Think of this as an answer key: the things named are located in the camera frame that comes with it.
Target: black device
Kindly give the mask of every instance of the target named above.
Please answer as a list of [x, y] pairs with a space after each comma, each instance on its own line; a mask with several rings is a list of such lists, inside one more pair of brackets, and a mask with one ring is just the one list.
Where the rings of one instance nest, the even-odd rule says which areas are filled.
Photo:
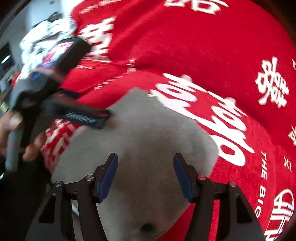
[[[195, 203], [185, 241], [208, 240], [215, 199], [220, 200], [216, 241], [265, 241], [250, 204], [234, 181], [212, 182], [187, 165], [181, 153], [174, 155], [173, 165], [184, 197]], [[75, 183], [55, 182], [34, 217], [26, 241], [75, 241], [72, 199], [78, 200], [84, 241], [107, 241], [96, 203], [107, 197], [117, 166], [118, 157], [111, 153], [93, 175]]]
[[11, 131], [8, 136], [5, 162], [8, 173], [17, 170], [23, 154], [20, 150], [32, 143], [54, 119], [101, 129], [109, 118], [110, 111], [79, 104], [67, 96], [67, 91], [59, 90], [65, 75], [77, 66], [90, 49], [91, 46], [79, 37], [64, 39], [45, 57], [39, 72], [33, 72], [27, 79], [20, 79], [15, 85], [9, 109], [20, 112], [23, 123], [21, 128]]

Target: red fabric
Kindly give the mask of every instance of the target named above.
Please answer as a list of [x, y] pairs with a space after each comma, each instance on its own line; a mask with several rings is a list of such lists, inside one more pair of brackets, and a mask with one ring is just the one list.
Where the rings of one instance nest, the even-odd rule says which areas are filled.
[[[107, 108], [139, 87], [157, 96], [165, 106], [196, 119], [216, 143], [223, 144], [210, 178], [222, 183], [236, 181], [258, 215], [263, 232], [268, 230], [267, 240], [273, 240], [280, 233], [279, 227], [285, 227], [294, 206], [293, 194], [285, 193], [281, 202], [286, 203], [280, 207], [275, 198], [283, 190], [295, 193], [296, 147], [288, 134], [296, 125], [296, 72], [291, 60], [296, 59], [296, 52], [287, 33], [249, 0], [225, 0], [227, 6], [216, 3], [220, 10], [215, 14], [202, 12], [200, 8], [208, 5], [197, 0], [169, 7], [164, 5], [165, 0], [102, 2], [85, 0], [73, 10], [73, 18], [78, 24], [76, 34], [91, 41], [94, 50], [107, 43], [102, 47], [105, 52], [82, 60], [63, 87], [81, 93], [79, 102], [99, 108]], [[111, 63], [98, 61], [102, 59]], [[255, 80], [268, 62], [274, 64], [273, 68], [276, 65], [275, 72], [286, 81], [289, 93], [284, 95], [285, 106], [278, 107], [271, 96], [266, 104], [258, 102], [265, 93], [260, 93]], [[163, 73], [177, 77], [186, 74], [205, 91]], [[223, 103], [228, 96], [246, 116], [231, 108], [229, 102]], [[51, 171], [76, 128], [61, 122], [57, 130], [48, 133], [43, 154]], [[192, 210], [189, 207], [159, 240], [183, 240]], [[270, 221], [272, 215], [286, 221]], [[215, 212], [210, 240], [214, 240], [217, 220]]]
[[19, 75], [20, 75], [20, 72], [18, 72], [18, 73], [13, 77], [13, 79], [12, 79], [12, 81], [11, 81], [11, 87], [12, 87], [12, 88], [15, 86], [15, 83], [16, 83], [16, 81], [17, 81]]

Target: fingernail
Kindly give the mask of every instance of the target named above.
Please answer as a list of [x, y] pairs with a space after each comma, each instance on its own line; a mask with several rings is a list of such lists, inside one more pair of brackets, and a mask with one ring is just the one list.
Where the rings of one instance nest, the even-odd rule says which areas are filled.
[[9, 125], [11, 128], [16, 128], [19, 124], [21, 124], [22, 120], [22, 115], [19, 112], [15, 112], [9, 120]]

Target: gray fabric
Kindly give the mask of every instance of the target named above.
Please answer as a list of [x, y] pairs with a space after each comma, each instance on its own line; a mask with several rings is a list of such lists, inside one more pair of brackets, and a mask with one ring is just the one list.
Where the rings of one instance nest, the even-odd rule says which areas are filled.
[[[173, 169], [173, 155], [207, 176], [218, 148], [196, 121], [164, 107], [134, 89], [109, 108], [104, 130], [87, 128], [61, 156], [53, 181], [76, 182], [118, 155], [119, 165], [108, 197], [98, 204], [111, 241], [153, 240], [168, 230], [188, 207]], [[155, 229], [140, 231], [151, 223]]]

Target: black clamp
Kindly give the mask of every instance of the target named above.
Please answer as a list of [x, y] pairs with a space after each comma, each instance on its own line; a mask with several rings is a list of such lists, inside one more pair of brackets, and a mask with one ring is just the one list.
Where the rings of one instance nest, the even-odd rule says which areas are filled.
[[107, 197], [117, 167], [118, 157], [111, 153], [93, 175], [69, 184], [55, 182], [33, 219], [26, 241], [75, 241], [71, 200], [78, 201], [84, 240], [107, 241], [96, 203]]
[[252, 207], [234, 181], [212, 182], [188, 165], [181, 153], [174, 155], [173, 164], [184, 197], [195, 203], [185, 241], [208, 240], [214, 200], [220, 200], [216, 241], [265, 241]]

